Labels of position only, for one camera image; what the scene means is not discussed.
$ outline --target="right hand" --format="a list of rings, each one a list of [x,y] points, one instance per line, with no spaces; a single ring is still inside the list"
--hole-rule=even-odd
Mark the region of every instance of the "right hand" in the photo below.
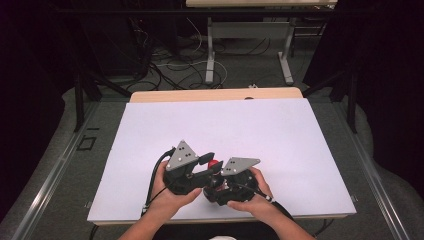
[[[258,181],[259,189],[266,195],[273,197],[261,171],[254,167],[251,167],[250,171]],[[273,223],[273,219],[283,215],[275,206],[257,194],[247,202],[228,201],[227,206],[238,211],[249,212],[253,217],[268,225]]]

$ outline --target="electrical cord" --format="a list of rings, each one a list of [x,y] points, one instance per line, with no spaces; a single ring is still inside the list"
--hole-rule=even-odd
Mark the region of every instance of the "electrical cord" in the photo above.
[[[96,234],[97,229],[99,229],[99,226],[98,225],[94,225],[93,228],[91,229],[89,240],[93,240],[94,239],[94,235]]]
[[[334,219],[331,219],[329,223],[327,223],[327,219],[324,219],[324,223],[318,231],[316,231],[314,234],[312,234],[312,237],[318,238],[318,235],[324,232],[332,223],[334,222]]]

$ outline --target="metal bar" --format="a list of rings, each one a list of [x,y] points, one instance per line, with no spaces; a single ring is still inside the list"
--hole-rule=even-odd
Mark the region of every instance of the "metal bar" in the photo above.
[[[381,212],[384,218],[386,219],[387,225],[389,226],[393,237],[396,240],[409,240],[410,238],[408,236],[408,233],[403,227],[402,222],[400,221],[396,210],[393,207],[390,197],[384,189],[383,183],[381,182],[381,178],[374,166],[371,157],[368,155],[365,148],[362,146],[359,136],[357,134],[353,134],[350,130],[350,126],[346,123],[346,113],[342,107],[342,103],[334,103],[334,106],[346,134],[352,140],[353,145],[356,148],[357,153],[359,154],[359,164],[362,167],[364,176],[368,181],[371,191],[373,192],[374,197],[381,209]]]
[[[87,121],[85,121],[82,129],[87,126],[88,120],[94,115],[98,105],[98,103],[90,103],[87,109]],[[66,168],[71,161],[73,153],[75,152],[76,145],[82,138],[83,132],[83,130],[80,130],[72,135],[67,147],[62,155],[57,159],[52,171],[47,176],[46,181],[32,202],[31,207],[19,224],[12,240],[24,240],[31,238],[31,234],[43,215],[43,212],[53,196],[56,187],[59,185],[60,179],[65,174]]]

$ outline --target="finger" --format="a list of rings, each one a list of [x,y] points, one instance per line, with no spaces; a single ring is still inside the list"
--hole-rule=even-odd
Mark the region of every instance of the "finger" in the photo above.
[[[193,202],[202,192],[201,188],[195,188],[193,191],[189,192],[186,196],[184,196],[184,203],[189,204]]]
[[[252,172],[253,176],[255,176],[256,180],[258,180],[258,184],[266,184],[265,178],[262,175],[261,170],[255,168],[255,167],[250,167],[250,171]]]
[[[163,161],[159,164],[158,169],[156,171],[156,176],[163,176],[166,164],[168,164],[168,161]]]
[[[258,181],[259,189],[265,194],[272,197],[271,189],[269,188],[268,183],[266,182],[264,176],[262,175],[261,170],[254,167],[250,167],[250,171],[252,172],[253,176],[255,176],[256,180]]]
[[[237,211],[247,212],[246,204],[242,202],[228,201],[227,206]]]

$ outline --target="forearm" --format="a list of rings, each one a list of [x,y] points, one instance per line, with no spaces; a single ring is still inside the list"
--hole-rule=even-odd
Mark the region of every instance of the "forearm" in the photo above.
[[[119,240],[151,240],[159,228],[164,224],[160,215],[149,214],[147,212],[135,224],[133,224]]]
[[[277,233],[280,240],[296,239],[296,240],[309,240],[314,239],[303,228],[295,222],[284,216],[283,214],[276,214],[271,219],[265,222]]]

